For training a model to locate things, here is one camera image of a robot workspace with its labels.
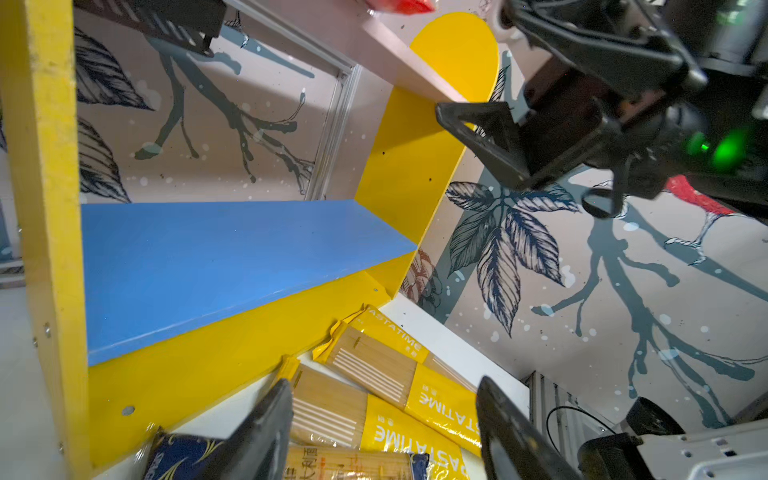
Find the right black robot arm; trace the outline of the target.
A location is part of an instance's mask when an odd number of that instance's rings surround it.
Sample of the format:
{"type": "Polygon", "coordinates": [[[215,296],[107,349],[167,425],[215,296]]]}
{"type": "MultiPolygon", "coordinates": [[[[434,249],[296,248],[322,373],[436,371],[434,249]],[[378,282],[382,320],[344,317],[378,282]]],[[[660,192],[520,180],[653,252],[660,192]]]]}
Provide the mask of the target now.
{"type": "Polygon", "coordinates": [[[582,197],[600,219],[683,176],[727,208],[767,218],[767,5],[763,1],[499,1],[501,41],[522,33],[551,61],[524,113],[441,103],[438,123],[494,178],[542,190],[579,165],[608,170],[582,197]]]}

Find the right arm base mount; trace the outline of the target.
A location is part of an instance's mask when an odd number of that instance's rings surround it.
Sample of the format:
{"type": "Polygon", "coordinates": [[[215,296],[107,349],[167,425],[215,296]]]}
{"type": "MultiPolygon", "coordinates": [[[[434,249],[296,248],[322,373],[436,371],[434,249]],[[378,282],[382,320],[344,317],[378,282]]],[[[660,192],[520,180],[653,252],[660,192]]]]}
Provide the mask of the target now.
{"type": "Polygon", "coordinates": [[[640,397],[616,434],[579,448],[578,462],[586,479],[765,479],[767,397],[742,410],[735,424],[698,433],[685,432],[640,397]]]}

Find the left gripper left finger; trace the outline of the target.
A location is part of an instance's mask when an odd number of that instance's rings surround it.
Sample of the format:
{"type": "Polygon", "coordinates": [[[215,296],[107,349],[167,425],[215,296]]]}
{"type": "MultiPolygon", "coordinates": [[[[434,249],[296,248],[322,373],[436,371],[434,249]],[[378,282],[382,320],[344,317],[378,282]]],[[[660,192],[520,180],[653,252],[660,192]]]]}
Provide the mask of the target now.
{"type": "Polygon", "coordinates": [[[281,379],[216,451],[200,478],[282,479],[292,419],[292,389],[281,379]]]}

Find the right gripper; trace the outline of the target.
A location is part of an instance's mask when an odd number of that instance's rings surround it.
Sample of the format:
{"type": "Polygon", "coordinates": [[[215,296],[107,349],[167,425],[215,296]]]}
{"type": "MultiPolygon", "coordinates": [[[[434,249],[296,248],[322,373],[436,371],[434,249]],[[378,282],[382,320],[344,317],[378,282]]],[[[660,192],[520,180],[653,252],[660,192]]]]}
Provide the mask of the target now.
{"type": "Polygon", "coordinates": [[[544,186],[585,164],[620,186],[704,173],[703,70],[645,1],[503,1],[501,23],[556,64],[528,84],[521,125],[506,102],[436,105],[438,124],[506,188],[544,186]]]}

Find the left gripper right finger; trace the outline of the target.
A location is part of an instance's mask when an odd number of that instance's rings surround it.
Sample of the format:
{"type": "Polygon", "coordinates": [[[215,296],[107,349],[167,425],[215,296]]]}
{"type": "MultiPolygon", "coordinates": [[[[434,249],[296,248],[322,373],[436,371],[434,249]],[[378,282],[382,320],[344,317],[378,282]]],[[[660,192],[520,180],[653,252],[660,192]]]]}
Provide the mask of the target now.
{"type": "Polygon", "coordinates": [[[579,478],[577,471],[488,376],[479,383],[476,410],[481,456],[489,479],[579,478]]]}

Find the red spaghetti bag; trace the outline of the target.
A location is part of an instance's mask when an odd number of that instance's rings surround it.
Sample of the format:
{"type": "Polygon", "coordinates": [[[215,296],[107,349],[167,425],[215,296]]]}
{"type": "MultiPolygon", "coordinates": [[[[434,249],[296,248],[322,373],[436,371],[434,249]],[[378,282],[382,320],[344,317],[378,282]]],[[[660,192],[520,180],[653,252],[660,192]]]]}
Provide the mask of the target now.
{"type": "Polygon", "coordinates": [[[365,0],[365,3],[371,10],[387,14],[428,14],[438,9],[435,0],[365,0]]]}

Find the dark blue spaghetti bag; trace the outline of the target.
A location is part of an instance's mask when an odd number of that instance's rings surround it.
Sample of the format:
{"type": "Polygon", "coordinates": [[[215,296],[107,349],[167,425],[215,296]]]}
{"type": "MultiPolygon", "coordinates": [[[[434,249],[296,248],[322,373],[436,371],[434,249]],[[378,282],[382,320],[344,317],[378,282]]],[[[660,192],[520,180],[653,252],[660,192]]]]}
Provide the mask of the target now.
{"type": "MultiPolygon", "coordinates": [[[[160,429],[147,456],[143,479],[194,479],[223,447],[223,439],[170,434],[160,429]]],[[[291,445],[285,479],[425,480],[433,467],[427,454],[360,452],[333,447],[291,445]]]]}

